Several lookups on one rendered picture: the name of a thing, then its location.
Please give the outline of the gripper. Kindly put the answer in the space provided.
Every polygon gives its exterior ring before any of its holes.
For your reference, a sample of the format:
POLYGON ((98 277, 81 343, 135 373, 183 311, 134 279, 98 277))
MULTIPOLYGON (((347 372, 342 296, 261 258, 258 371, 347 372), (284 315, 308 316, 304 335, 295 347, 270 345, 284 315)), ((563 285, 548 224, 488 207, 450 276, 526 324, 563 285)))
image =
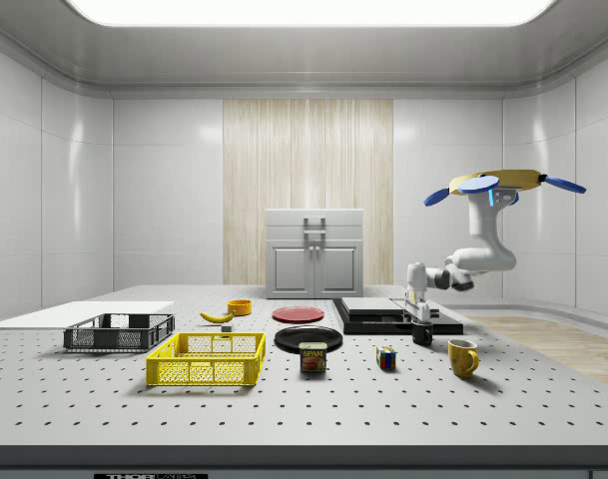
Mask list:
POLYGON ((403 308, 410 316, 410 321, 431 322, 430 307, 425 300, 424 292, 407 292, 404 297, 403 308))

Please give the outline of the yellow mug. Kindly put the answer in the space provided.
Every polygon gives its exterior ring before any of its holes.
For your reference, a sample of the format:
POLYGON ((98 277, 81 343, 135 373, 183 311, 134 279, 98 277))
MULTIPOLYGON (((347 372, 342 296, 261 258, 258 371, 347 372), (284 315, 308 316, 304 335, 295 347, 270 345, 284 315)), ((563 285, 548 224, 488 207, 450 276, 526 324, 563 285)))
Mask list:
POLYGON ((477 344, 465 339, 449 339, 447 350, 452 372, 458 377, 471 377, 479 365, 477 344))

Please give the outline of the black stove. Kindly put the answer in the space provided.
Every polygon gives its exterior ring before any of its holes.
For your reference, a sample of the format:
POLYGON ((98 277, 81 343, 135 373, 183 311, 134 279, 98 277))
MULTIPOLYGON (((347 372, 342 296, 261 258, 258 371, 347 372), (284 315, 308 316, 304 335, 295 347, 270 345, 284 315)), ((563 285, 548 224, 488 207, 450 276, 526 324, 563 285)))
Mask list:
POLYGON ((344 334, 411 334, 410 314, 402 298, 335 298, 344 334))

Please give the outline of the white cabinet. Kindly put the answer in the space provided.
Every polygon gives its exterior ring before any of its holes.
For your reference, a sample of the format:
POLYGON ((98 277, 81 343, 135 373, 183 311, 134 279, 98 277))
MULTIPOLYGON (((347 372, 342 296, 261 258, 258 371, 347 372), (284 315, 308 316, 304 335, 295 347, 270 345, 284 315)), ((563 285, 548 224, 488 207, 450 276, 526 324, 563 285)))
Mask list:
POLYGON ((362 218, 362 209, 267 209, 267 297, 361 296, 362 218))

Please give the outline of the flat-sided can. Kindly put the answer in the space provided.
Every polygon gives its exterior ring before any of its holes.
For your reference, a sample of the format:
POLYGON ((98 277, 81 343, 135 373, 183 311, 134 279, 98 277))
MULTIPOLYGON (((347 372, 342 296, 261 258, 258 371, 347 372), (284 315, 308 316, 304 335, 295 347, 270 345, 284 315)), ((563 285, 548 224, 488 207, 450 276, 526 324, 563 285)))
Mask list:
POLYGON ((299 344, 301 372, 325 372, 327 344, 325 342, 301 342, 299 344))

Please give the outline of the red plate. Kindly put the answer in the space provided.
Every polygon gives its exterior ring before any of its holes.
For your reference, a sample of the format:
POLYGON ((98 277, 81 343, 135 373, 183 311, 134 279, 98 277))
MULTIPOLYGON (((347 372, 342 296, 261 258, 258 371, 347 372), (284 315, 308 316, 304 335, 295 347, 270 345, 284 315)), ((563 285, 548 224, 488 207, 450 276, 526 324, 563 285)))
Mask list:
POLYGON ((324 311, 310 306, 287 306, 274 310, 272 318, 285 323, 310 323, 322 320, 324 311))

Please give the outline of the black plate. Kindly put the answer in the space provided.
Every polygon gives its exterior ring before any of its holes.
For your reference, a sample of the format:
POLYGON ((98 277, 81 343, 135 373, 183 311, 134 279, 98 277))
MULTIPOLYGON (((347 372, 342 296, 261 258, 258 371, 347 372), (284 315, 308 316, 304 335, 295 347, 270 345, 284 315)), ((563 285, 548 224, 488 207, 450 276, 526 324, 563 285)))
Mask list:
POLYGON ((275 334, 275 343, 283 350, 296 353, 302 342, 324 342, 328 351, 338 349, 342 345, 342 335, 335 329, 299 325, 279 330, 275 334))

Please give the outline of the drone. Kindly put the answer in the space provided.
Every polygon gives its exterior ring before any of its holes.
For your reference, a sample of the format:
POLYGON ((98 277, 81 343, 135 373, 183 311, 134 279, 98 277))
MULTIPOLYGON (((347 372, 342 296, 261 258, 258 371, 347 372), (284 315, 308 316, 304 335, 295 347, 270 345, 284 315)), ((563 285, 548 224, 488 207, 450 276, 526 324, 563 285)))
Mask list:
POLYGON ((497 170, 460 176, 450 181, 449 186, 438 190, 424 200, 427 207, 440 203, 450 194, 481 194, 497 188, 527 191, 547 183, 573 193, 584 194, 586 189, 572 182, 550 177, 535 170, 497 170))

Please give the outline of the yellow basket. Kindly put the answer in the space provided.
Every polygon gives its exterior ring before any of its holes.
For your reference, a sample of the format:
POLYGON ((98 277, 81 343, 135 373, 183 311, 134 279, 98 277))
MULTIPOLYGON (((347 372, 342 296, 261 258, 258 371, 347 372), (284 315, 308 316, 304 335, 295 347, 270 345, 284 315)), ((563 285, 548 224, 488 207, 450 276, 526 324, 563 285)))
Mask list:
POLYGON ((263 332, 178 332, 146 357, 149 385, 254 385, 266 356, 263 332))

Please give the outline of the dark grey basket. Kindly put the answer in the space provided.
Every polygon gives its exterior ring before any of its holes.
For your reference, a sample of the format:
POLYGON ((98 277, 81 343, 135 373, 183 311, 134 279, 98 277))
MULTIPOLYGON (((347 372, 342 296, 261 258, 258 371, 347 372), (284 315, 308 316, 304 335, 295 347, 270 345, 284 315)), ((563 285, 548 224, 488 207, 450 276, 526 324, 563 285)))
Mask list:
POLYGON ((95 352, 147 351, 174 329, 173 314, 103 313, 67 327, 64 347, 95 352))

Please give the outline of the white board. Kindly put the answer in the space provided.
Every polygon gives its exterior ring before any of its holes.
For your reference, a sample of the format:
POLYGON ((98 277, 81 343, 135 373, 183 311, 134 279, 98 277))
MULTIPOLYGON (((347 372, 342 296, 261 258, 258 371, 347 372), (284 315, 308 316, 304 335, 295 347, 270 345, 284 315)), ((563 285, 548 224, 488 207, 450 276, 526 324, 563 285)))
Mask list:
POLYGON ((154 313, 172 301, 72 301, 0 321, 0 328, 66 328, 102 313, 154 313))

